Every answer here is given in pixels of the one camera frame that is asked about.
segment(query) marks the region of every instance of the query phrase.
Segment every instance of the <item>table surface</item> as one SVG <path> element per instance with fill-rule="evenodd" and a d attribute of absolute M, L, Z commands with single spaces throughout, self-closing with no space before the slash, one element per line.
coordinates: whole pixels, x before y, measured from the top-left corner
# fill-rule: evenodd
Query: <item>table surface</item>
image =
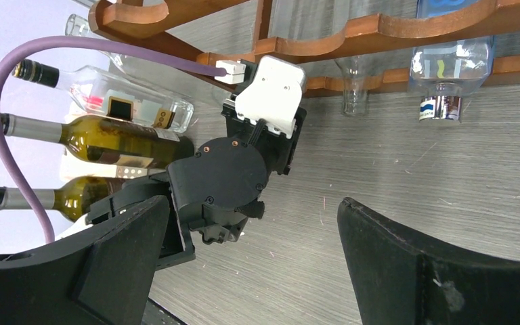
<path fill-rule="evenodd" d="M 250 1 L 172 33 L 204 51 L 245 52 L 255 8 Z M 397 15 L 414 11 L 406 0 Z M 496 40 L 497 56 L 520 54 L 520 32 Z M 409 55 L 384 53 L 375 68 L 406 66 Z M 162 66 L 127 64 L 164 87 L 193 87 L 195 98 L 210 91 Z M 339 73 L 333 62 L 306 69 Z M 292 171 L 272 175 L 264 218 L 236 243 L 207 246 L 195 234 L 196 260 L 157 272 L 150 296 L 189 324 L 361 324 L 336 222 L 346 196 L 446 242 L 520 260 L 520 86 L 467 98 L 459 127 L 419 125 L 418 101 L 371 95 L 369 115 L 349 118 L 340 97 L 303 100 Z M 194 103 L 195 143 L 225 136 L 220 108 Z"/>

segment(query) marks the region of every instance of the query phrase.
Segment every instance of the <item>wood grain surface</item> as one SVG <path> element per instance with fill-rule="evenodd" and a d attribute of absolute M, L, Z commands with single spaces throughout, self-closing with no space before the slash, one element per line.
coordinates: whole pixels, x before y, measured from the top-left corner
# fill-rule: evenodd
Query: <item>wood grain surface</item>
<path fill-rule="evenodd" d="M 414 11 L 414 1 L 403 2 Z M 171 33 L 240 53 L 250 49 L 256 5 Z M 520 54 L 520 32 L 500 35 L 497 46 L 497 56 Z M 371 73 L 409 59 L 409 49 L 383 53 Z M 155 64 L 127 64 L 161 85 L 178 79 Z M 338 75 L 333 62 L 310 67 Z M 194 103 L 195 143 L 225 136 L 219 107 Z M 361 324 L 336 223 L 345 196 L 452 244 L 520 260 L 520 86 L 488 87 L 466 103 L 463 124 L 442 129 L 418 124 L 419 99 L 408 93 L 372 94 L 361 118 L 341 116 L 340 97 L 303 100 L 308 117 L 292 171 L 270 179 L 265 217 L 237 243 L 207 246 L 194 235 L 196 260 L 157 272 L 150 296 L 195 325 Z"/>

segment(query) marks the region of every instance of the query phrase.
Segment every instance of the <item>blue glass bottle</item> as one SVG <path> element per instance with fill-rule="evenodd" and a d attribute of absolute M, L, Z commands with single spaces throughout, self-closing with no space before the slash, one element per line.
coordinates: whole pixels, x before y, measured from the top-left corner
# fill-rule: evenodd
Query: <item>blue glass bottle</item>
<path fill-rule="evenodd" d="M 441 16 L 477 0 L 418 0 L 417 18 Z M 419 121 L 461 120 L 464 96 L 474 93 L 491 74 L 494 37 L 478 37 L 414 48 L 410 91 L 421 93 Z"/>

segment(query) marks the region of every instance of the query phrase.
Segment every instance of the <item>wooden wine rack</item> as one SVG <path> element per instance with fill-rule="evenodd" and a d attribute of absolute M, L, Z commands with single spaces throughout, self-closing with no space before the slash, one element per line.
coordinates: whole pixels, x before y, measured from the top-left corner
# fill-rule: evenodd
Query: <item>wooden wine rack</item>
<path fill-rule="evenodd" d="M 142 7 L 142 0 L 118 0 L 117 3 L 99 0 L 89 12 L 89 23 L 93 32 L 108 39 L 210 65 L 217 60 L 257 62 L 266 55 L 292 63 L 316 62 L 520 31 L 520 0 L 479 0 L 457 12 L 433 18 L 374 14 L 351 19 L 340 32 L 323 39 L 268 38 L 273 0 L 258 0 L 253 48 L 248 53 L 230 56 L 205 53 L 167 33 L 170 28 L 244 2 L 246 0 L 166 0 L 166 3 Z M 377 93 L 405 91 L 408 73 L 409 68 L 388 70 L 366 79 L 365 87 Z M 227 90 L 232 88 L 211 77 L 195 77 Z M 513 84 L 520 84 L 520 56 L 496 58 L 493 73 L 484 85 Z M 342 89 L 342 79 L 310 78 L 305 96 L 339 95 Z"/>

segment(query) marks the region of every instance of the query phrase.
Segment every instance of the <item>white wall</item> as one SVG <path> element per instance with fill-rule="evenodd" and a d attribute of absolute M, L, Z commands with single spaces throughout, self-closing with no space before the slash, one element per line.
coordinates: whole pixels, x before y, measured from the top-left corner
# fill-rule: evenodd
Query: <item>white wall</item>
<path fill-rule="evenodd" d="M 16 46 L 52 35 L 63 35 L 70 14 L 87 16 L 88 9 L 71 0 L 0 0 L 0 60 Z M 84 65 L 108 68 L 108 58 L 84 49 L 53 49 L 30 58 L 61 70 Z M 9 78 L 1 111 L 62 122 L 70 98 L 65 93 Z M 34 188 L 59 188 L 62 147 L 27 139 L 7 139 L 21 170 Z M 0 186 L 16 187 L 0 160 Z M 56 211 L 49 212 L 55 233 L 71 223 Z M 15 253 L 44 244 L 41 226 L 32 211 L 0 211 L 0 253 Z"/>

